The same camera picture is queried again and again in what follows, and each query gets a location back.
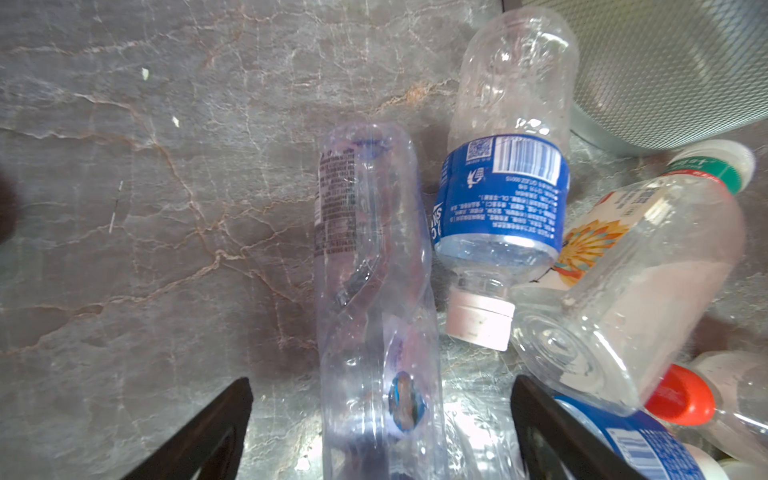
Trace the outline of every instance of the orange flower illustration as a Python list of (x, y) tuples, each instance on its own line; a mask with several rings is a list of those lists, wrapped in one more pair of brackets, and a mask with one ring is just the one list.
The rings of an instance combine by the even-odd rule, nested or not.
[(619, 220), (594, 220), (576, 227), (565, 236), (560, 258), (552, 268), (566, 285), (573, 286), (628, 231)]

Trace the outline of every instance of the bottle with flower label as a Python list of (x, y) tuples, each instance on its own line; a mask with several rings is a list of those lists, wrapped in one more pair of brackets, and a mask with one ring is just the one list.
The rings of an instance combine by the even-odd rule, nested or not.
[(743, 145), (704, 141), (606, 195), (553, 268), (511, 291), (512, 342), (528, 368), (609, 412), (642, 408), (741, 258), (734, 194), (754, 168)]

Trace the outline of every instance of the gray marble countertop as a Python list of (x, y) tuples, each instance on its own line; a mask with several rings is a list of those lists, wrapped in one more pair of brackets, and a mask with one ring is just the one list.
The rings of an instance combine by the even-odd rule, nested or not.
[[(317, 140), (400, 122), (430, 206), (463, 52), (500, 3), (3, 2), (20, 218), (0, 246), (0, 476), (120, 478), (248, 376), (240, 478), (319, 478)], [(690, 351), (766, 345), (766, 130), (728, 135), (760, 157), (749, 245)], [(574, 138), (570, 218), (658, 165)], [(446, 402), (508, 398), (513, 352), (442, 343)]]

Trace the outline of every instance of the empty bottle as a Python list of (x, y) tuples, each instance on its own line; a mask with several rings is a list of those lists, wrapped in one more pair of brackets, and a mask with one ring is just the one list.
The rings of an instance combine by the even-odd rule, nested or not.
[(560, 253), (577, 66), (573, 32), (546, 8), (506, 12), (469, 42), (432, 212), (435, 251), (458, 274), (449, 335), (506, 350), (507, 288)]
[(642, 408), (743, 252), (733, 196), (752, 152), (684, 149), (657, 178), (576, 222), (553, 270), (514, 288), (513, 343), (551, 388), (618, 415)]
[(315, 289), (325, 480), (442, 480), (445, 431), (417, 160), (396, 124), (323, 142)]
[(768, 357), (710, 352), (672, 365), (646, 404), (658, 418), (696, 426), (742, 462), (768, 467)]

